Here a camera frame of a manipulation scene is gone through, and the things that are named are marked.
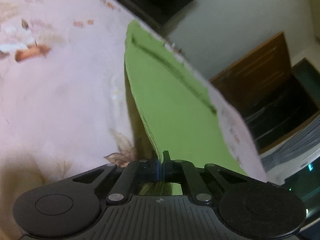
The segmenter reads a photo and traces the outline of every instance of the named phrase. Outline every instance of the printed leaf pattern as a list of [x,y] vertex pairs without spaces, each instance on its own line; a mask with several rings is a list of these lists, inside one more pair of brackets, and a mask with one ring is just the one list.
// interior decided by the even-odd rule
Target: printed leaf pattern
[[110,8],[111,10],[114,10],[114,9],[115,9],[115,6],[114,6],[111,2],[108,2],[107,0],[100,0],[100,2],[102,2],[103,5],[107,6],[107,7]]
[[15,54],[16,62],[21,62],[31,57],[46,56],[51,48],[46,45],[31,45],[28,49],[18,49]]
[[12,19],[19,13],[19,7],[11,3],[0,2],[0,24]]
[[30,173],[39,177],[41,179],[42,183],[45,185],[45,183],[47,181],[47,177],[41,172],[36,160],[31,155],[28,155],[27,158],[29,159],[29,161],[31,163],[30,167],[33,167],[33,169],[34,169],[34,170],[31,170]]
[[73,22],[73,26],[83,28],[84,23],[81,21]]
[[2,52],[2,51],[0,50],[0,60],[8,57],[9,55],[10,55],[10,53],[4,53],[4,52]]
[[113,129],[110,129],[110,133],[116,141],[119,152],[112,153],[104,158],[121,168],[126,167],[129,162],[137,160],[137,149],[131,144],[130,140]]
[[21,19],[21,25],[22,25],[22,28],[24,28],[25,30],[29,29],[29,25],[26,20]]
[[70,170],[71,166],[72,163],[66,161],[57,163],[57,170],[61,179],[65,178],[66,173]]

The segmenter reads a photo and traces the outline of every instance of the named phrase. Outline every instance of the white bedsheet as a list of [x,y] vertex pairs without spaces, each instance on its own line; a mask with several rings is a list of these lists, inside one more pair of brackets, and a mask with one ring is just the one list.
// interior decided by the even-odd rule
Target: white bedsheet
[[[149,152],[125,89],[134,18],[115,0],[0,0],[0,239],[20,236],[12,204],[22,192],[115,161],[104,158],[112,153],[126,165]],[[186,66],[208,88],[231,154],[266,181],[239,114]]]

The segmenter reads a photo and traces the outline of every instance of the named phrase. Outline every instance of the circular pad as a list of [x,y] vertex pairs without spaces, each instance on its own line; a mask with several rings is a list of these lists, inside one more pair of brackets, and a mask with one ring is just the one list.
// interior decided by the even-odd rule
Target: circular pad
[[91,226],[101,213],[100,201],[83,183],[54,184],[21,195],[13,206],[17,224],[38,238],[63,238]]
[[73,200],[61,194],[51,194],[39,198],[36,202],[36,209],[48,216],[60,215],[72,208]]
[[233,185],[222,197],[219,213],[227,226],[252,239],[282,239],[297,232],[306,208],[295,194],[254,182]]

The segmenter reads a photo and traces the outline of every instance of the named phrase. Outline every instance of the white wall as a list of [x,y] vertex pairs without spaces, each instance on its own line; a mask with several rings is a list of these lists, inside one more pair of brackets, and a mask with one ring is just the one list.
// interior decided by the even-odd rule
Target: white wall
[[315,34],[320,39],[320,0],[309,0],[313,15]]
[[292,57],[314,41],[308,0],[196,0],[169,38],[211,78],[279,31]]
[[305,50],[296,55],[291,62],[294,65],[304,58],[306,58],[320,73],[320,43],[316,42],[308,46]]

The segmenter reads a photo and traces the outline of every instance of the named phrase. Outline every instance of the green fabric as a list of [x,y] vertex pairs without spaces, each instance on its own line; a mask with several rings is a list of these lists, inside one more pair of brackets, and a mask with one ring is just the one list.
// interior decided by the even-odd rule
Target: green fabric
[[208,91],[137,21],[128,25],[125,68],[132,95],[158,156],[196,167],[215,163],[245,174],[229,153]]

